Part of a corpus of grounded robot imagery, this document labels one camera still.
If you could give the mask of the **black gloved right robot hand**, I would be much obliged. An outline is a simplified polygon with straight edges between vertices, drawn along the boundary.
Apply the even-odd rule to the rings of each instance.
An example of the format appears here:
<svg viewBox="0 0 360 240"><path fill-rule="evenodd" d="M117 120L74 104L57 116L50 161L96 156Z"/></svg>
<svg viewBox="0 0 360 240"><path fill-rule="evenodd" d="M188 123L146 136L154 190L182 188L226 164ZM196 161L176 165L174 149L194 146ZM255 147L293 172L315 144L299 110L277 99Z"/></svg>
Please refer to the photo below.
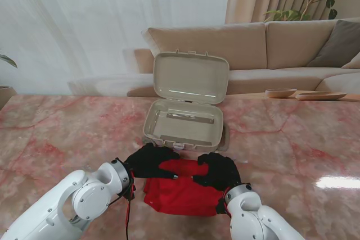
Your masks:
<svg viewBox="0 0 360 240"><path fill-rule="evenodd" d="M193 181L205 187L213 187L218 191L225 191L242 184L236 164L229 157L211 152L198 157L199 165L207 164L206 175L194 175Z"/></svg>

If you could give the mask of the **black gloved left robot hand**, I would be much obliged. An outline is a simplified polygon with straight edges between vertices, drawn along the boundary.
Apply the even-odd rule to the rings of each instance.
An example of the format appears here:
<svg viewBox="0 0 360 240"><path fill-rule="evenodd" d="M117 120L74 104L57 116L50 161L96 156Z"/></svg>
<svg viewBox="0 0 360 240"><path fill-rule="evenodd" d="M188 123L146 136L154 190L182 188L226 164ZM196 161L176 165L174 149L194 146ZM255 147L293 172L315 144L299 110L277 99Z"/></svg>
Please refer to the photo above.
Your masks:
<svg viewBox="0 0 360 240"><path fill-rule="evenodd" d="M125 161L125 167L133 173L135 178L178 178L174 172L159 168L160 164L169 160L178 160L180 155L168 147L155 146L147 143Z"/></svg>

